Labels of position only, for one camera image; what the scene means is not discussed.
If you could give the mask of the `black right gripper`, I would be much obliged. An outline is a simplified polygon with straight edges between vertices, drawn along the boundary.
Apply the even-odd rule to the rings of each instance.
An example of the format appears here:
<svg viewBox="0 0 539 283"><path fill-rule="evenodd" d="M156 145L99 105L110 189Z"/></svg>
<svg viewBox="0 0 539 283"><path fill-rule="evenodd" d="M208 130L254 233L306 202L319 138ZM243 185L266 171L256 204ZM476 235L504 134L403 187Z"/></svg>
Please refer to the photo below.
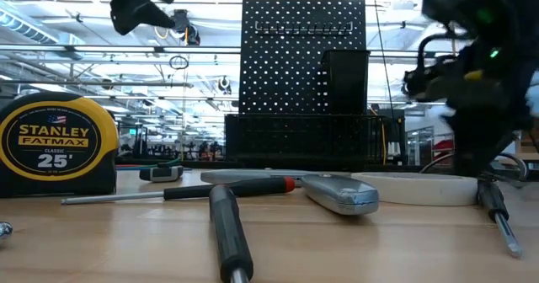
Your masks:
<svg viewBox="0 0 539 283"><path fill-rule="evenodd" d="M454 173L477 177L487 167L486 150L492 147L493 137L492 164L511 164L510 169L522 174L521 161L505 149L530 116L526 92L539 68L539 21L503 22L483 30L468 29L464 36L472 43L458 53L461 78L446 97L454 110L446 117L454 136ZM477 70L483 71L482 79L463 78Z"/></svg>

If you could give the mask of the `black screwdriver red cap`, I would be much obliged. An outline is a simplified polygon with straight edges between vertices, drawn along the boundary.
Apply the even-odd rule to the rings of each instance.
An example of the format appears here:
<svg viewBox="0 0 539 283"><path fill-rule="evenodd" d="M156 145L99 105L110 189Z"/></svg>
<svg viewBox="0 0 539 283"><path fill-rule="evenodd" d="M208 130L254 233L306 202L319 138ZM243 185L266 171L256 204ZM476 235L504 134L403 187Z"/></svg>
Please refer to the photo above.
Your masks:
<svg viewBox="0 0 539 283"><path fill-rule="evenodd" d="M225 185L210 192L210 218L222 283L250 283L253 259L239 216L236 196Z"/></svg>
<svg viewBox="0 0 539 283"><path fill-rule="evenodd" d="M510 215L498 185L493 181L479 179L477 198L478 203L488 213L488 217L498 226L510 255L513 258L520 259L522 256L522 249L508 223Z"/></svg>
<svg viewBox="0 0 539 283"><path fill-rule="evenodd" d="M208 197L217 184L204 184L185 187L167 188L165 190L144 192L127 195L99 195L61 200L63 206L89 204L117 200L140 200L162 197L165 200L180 200ZM292 192L296 188L296 180L292 177L271 177L262 179L243 179L228 184L219 184L228 187L236 196L278 195Z"/></svg>

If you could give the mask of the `white masking tape roll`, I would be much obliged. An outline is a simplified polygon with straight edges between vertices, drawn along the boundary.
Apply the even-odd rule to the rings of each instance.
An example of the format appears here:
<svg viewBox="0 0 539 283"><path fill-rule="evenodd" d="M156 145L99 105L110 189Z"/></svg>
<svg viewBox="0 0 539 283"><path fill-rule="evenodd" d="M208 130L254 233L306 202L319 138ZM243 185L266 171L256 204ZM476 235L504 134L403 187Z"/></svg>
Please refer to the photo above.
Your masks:
<svg viewBox="0 0 539 283"><path fill-rule="evenodd" d="M473 178L405 172L352 173L353 179L378 190L379 200L415 206L472 206L477 202L477 180Z"/></svg>

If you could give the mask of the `grey utility knife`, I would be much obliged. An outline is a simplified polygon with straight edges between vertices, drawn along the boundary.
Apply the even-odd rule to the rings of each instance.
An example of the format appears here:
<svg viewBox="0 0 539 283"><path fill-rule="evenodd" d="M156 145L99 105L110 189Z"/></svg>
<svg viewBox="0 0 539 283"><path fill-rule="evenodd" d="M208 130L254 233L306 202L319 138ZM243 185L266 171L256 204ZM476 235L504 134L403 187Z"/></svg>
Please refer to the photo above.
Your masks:
<svg viewBox="0 0 539 283"><path fill-rule="evenodd" d="M217 169L205 171L200 174L202 182L210 184L230 184L242 180L277 180L285 178L293 180L292 185L296 186L296 181L301 180L306 175L315 175L319 177L329 177L329 174L319 172L295 170L295 169Z"/></svg>
<svg viewBox="0 0 539 283"><path fill-rule="evenodd" d="M139 171L139 179L152 183L168 183L179 180L183 172L182 166L144 168Z"/></svg>
<svg viewBox="0 0 539 283"><path fill-rule="evenodd" d="M311 200L342 216L371 214L379 208L377 188L358 179L309 174L300 178L300 184Z"/></svg>

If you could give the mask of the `yellow black Stanley tape measure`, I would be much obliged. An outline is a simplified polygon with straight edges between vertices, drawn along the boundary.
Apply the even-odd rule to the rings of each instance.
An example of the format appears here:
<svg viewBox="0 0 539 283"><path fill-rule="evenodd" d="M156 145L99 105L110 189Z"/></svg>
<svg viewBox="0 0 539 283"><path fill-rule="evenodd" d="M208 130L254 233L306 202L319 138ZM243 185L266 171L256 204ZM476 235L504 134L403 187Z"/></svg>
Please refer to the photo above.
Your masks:
<svg viewBox="0 0 539 283"><path fill-rule="evenodd" d="M0 198L116 191L114 116L73 93L32 93L0 109Z"/></svg>

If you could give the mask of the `silver metal pen tool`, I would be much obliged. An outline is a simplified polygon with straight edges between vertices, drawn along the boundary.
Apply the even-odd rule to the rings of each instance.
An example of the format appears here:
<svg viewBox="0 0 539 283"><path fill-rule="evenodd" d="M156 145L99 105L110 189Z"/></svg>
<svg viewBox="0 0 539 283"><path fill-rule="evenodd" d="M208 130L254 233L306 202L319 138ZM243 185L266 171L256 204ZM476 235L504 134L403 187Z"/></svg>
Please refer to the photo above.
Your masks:
<svg viewBox="0 0 539 283"><path fill-rule="evenodd" d="M5 245L13 234L13 226L9 222L0 222L0 247Z"/></svg>

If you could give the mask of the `black standing desk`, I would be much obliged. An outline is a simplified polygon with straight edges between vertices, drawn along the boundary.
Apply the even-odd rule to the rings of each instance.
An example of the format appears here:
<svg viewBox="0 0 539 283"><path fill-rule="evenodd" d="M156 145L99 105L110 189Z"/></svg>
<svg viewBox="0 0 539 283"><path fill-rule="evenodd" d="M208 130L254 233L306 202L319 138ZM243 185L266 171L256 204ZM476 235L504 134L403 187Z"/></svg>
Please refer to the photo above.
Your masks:
<svg viewBox="0 0 539 283"><path fill-rule="evenodd" d="M387 159L389 163L405 165L408 161L406 153L405 117L402 109L389 109L384 121L387 142Z"/></svg>

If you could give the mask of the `black metal pegboard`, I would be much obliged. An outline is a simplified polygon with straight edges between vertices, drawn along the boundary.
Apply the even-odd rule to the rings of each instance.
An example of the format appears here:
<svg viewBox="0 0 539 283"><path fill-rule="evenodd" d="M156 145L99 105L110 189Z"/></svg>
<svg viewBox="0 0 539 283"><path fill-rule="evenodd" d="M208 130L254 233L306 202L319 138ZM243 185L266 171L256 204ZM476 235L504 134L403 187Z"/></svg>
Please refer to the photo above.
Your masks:
<svg viewBox="0 0 539 283"><path fill-rule="evenodd" d="M352 22L350 35L260 35L255 21ZM323 53L366 50L364 0L243 0L239 110L330 114Z"/></svg>

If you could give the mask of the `black plastic cup bin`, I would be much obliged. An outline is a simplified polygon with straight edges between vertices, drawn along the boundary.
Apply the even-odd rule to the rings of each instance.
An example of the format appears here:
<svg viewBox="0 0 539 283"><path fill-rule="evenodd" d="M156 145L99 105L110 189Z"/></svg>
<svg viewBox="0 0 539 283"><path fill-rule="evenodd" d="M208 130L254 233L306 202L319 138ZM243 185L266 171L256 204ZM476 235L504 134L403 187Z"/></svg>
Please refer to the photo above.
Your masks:
<svg viewBox="0 0 539 283"><path fill-rule="evenodd" d="M366 50L323 53L331 115L363 115L366 112L369 56L370 52Z"/></svg>

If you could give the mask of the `silver hook rail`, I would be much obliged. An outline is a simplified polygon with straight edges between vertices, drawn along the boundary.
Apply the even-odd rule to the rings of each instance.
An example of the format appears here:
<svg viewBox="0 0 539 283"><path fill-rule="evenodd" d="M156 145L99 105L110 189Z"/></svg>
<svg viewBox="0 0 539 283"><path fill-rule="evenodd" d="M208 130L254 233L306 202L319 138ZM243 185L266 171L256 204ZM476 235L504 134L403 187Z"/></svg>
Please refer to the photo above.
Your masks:
<svg viewBox="0 0 539 283"><path fill-rule="evenodd" d="M260 35L350 35L355 29L352 22L291 22L255 21L254 30Z"/></svg>

